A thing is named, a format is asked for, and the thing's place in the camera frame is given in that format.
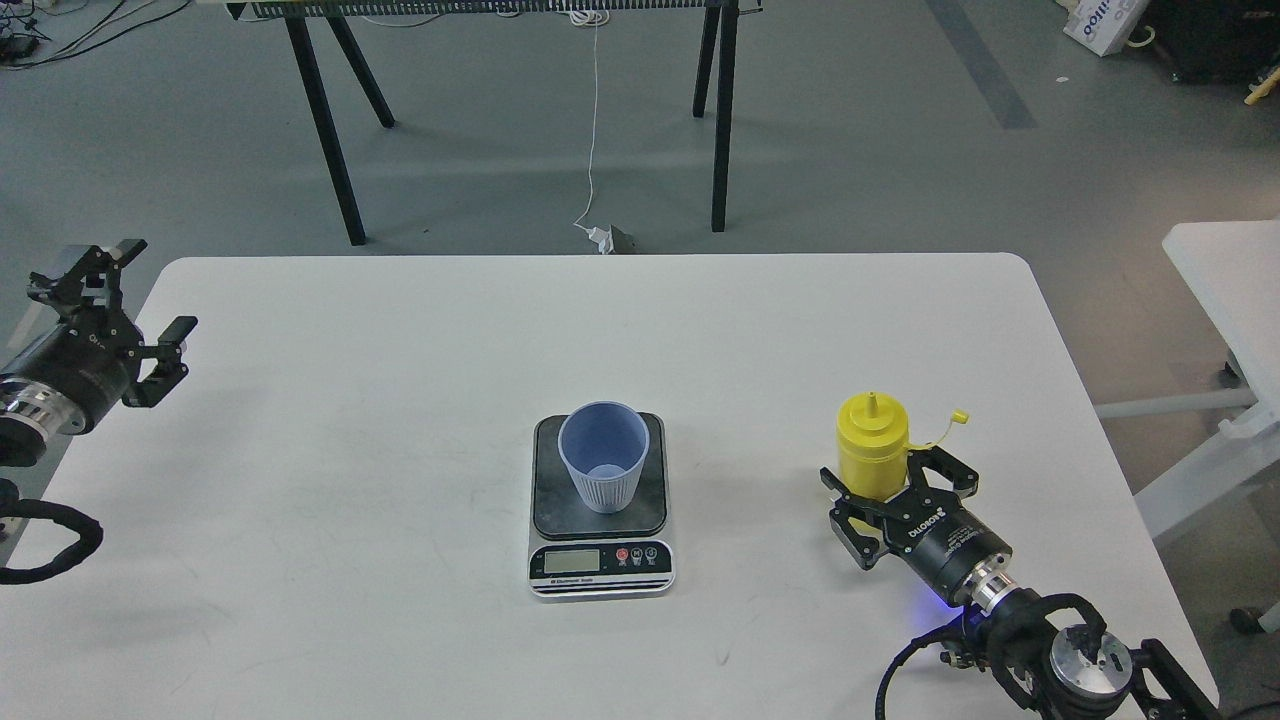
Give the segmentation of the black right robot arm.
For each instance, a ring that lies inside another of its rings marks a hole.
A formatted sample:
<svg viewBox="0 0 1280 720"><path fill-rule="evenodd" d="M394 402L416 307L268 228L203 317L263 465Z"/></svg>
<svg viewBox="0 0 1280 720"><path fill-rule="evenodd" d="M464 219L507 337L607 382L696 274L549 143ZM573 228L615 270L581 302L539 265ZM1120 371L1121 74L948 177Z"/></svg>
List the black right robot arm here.
<svg viewBox="0 0 1280 720"><path fill-rule="evenodd" d="M1217 719L1220 710L1156 639L1125 646L1088 600L1042 596L1009 577L1012 550L964 506L978 475L942 448L911 450L905 487L886 501L847 488L828 468L829 521L855 562L901 559L957 616L911 639L890 662L874 701L919 650L941 646L952 667L988 671L1019 707L1042 719L1108 719L1133 701L1147 719Z"/></svg>

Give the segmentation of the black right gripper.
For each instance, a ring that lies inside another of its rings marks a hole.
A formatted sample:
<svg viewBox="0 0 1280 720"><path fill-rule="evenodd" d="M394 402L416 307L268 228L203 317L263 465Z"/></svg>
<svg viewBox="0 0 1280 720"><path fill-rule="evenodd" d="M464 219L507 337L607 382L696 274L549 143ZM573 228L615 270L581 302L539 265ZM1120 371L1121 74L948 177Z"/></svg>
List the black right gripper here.
<svg viewBox="0 0 1280 720"><path fill-rule="evenodd" d="M900 557L948 606L969 602L973 571L1010 557L1012 547L963 506L979 484L979 474L942 447L908 451L908 487L901 469L855 471L844 479L829 468L820 479L835 492L829 523L863 570L882 557ZM890 543L886 516L868 510L890 501Z"/></svg>

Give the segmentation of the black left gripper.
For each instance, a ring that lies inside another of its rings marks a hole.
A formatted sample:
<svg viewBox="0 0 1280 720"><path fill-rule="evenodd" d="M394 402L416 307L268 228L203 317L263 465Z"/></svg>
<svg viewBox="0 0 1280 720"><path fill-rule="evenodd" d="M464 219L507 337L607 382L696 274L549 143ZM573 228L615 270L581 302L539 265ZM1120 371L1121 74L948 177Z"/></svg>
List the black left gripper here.
<svg viewBox="0 0 1280 720"><path fill-rule="evenodd" d="M145 345L123 307L122 272L148 243L68 245L51 270L32 272L27 296L58 324L3 366L4 436L81 436L122 400L157 406L188 374L186 340L197 316L175 316Z"/></svg>

